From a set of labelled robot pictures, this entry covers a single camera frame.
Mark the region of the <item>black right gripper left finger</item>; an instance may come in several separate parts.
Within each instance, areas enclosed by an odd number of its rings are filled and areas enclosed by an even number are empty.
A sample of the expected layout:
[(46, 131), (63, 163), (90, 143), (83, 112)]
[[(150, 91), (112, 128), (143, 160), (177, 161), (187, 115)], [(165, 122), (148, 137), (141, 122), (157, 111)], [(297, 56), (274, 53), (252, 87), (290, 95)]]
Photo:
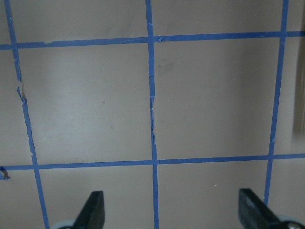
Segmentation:
[(72, 229), (102, 229), (105, 223), (105, 209), (103, 191), (93, 191), (79, 215)]

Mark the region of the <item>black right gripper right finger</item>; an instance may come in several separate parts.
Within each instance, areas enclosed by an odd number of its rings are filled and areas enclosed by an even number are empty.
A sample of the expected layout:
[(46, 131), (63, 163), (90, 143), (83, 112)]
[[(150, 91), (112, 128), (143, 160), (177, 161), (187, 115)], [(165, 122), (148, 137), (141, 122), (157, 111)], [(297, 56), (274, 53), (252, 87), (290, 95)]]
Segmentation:
[(244, 229), (283, 229), (280, 219), (249, 188), (239, 189), (239, 221)]

